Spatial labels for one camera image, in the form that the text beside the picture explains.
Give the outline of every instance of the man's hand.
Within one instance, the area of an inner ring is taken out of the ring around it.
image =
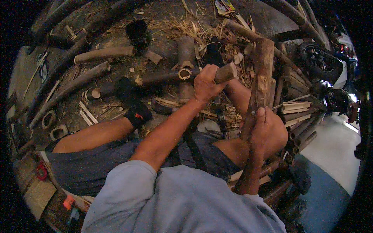
[[[262,162],[285,147],[287,141],[288,132],[280,117],[269,107],[259,108],[249,141],[253,152],[251,159]]]
[[[194,79],[194,92],[197,101],[207,103],[225,87],[226,82],[215,84],[214,79],[217,69],[219,69],[218,66],[208,64]]]

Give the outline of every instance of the tire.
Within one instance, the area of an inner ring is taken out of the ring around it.
[[[322,70],[319,66],[315,66],[312,63],[308,54],[308,50],[311,48],[321,50],[324,61],[330,66],[328,70]],[[343,71],[343,63],[341,63],[338,58],[334,57],[331,52],[320,48],[320,46],[314,42],[303,42],[299,46],[299,55],[313,78],[318,78],[334,84]]]

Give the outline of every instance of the leg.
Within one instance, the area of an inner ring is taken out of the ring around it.
[[[250,102],[251,90],[242,85],[237,79],[228,82],[224,89],[228,98],[235,106],[239,114],[245,117]],[[220,140],[213,143],[219,148],[233,163],[243,169],[248,159],[248,144],[239,138]]]
[[[121,140],[130,134],[132,130],[133,126],[126,117],[110,122],[102,122],[62,138],[55,146],[53,152],[72,153],[90,150],[109,142]]]

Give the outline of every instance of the orange object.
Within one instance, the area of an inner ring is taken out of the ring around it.
[[[71,210],[71,207],[74,204],[74,201],[75,201],[74,198],[71,195],[68,195],[65,201],[63,202],[63,206],[66,209]]]

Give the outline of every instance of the motorcycle wheel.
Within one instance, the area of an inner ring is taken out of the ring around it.
[[[324,65],[311,59],[314,50],[321,51]],[[299,46],[299,55],[302,58],[305,66],[314,78],[335,83],[343,71],[343,64],[338,58],[331,55],[324,49],[321,49],[314,42],[303,42]]]

